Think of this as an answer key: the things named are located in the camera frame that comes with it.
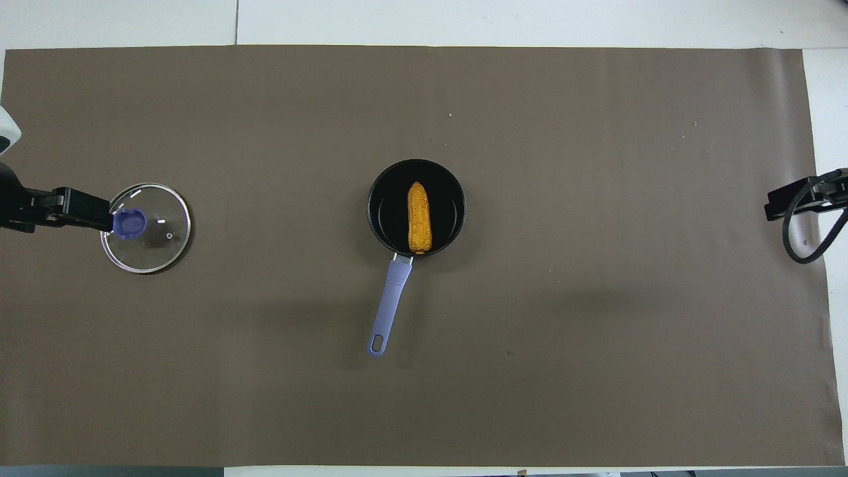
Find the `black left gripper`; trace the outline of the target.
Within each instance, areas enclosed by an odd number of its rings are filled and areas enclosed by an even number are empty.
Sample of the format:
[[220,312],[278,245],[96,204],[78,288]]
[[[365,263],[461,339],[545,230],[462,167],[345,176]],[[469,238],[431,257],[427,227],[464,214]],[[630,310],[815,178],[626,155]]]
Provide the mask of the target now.
[[[87,224],[87,200],[83,193],[73,188],[54,188],[42,191],[27,188],[30,205],[26,208],[26,231],[36,232],[37,227],[85,227]],[[93,228],[104,233],[114,230],[114,215],[110,214],[109,200],[93,196]]]

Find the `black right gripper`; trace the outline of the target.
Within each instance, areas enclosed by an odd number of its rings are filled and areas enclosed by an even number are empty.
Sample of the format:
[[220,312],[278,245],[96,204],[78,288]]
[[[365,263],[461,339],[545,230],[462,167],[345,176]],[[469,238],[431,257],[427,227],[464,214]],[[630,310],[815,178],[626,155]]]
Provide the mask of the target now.
[[[847,170],[835,170],[820,176],[808,176],[800,181],[794,214],[826,213],[846,208]],[[767,221],[781,220],[796,196],[796,182],[776,188],[767,194]]]

